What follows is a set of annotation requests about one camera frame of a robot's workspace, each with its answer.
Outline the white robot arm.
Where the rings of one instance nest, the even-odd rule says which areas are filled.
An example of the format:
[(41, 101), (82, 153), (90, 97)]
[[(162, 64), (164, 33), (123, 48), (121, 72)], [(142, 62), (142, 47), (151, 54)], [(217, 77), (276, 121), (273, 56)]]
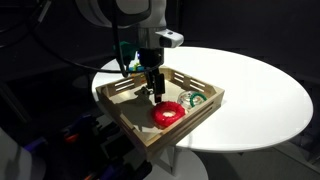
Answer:
[(116, 60), (124, 77), (129, 71), (123, 60), (118, 29), (137, 26), (139, 61), (144, 67), (147, 89), (152, 90), (156, 103), (161, 102), (165, 83), (159, 67), (164, 63), (164, 47), (157, 32), (166, 29), (166, 23), (162, 22), (166, 0), (75, 0), (75, 3), (86, 20), (112, 29)]

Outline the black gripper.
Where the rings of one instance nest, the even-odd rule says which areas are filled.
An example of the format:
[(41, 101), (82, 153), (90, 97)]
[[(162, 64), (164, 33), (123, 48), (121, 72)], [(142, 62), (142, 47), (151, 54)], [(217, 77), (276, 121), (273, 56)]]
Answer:
[[(146, 49), (140, 48), (138, 51), (139, 62), (144, 68), (157, 69), (164, 63), (164, 49)], [(147, 88), (153, 89), (153, 74), (145, 72)], [(165, 78), (163, 74), (158, 74), (154, 78), (154, 100), (156, 103), (162, 101), (162, 95), (165, 93)]]

